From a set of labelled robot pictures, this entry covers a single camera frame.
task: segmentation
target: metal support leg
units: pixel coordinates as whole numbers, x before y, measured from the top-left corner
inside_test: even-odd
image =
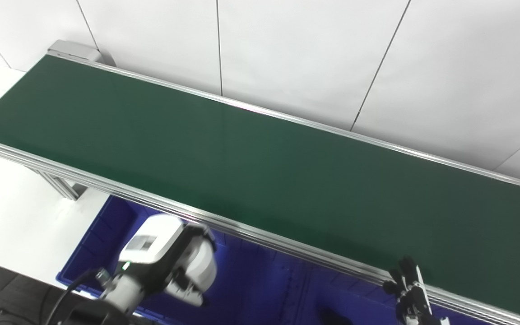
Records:
[[[38,173],[51,185],[62,197],[68,198],[72,201],[77,201],[81,196],[83,191],[85,191],[85,187],[83,186],[74,186],[71,187],[64,179],[51,175],[49,173],[38,171],[37,169],[31,168],[34,172]]]

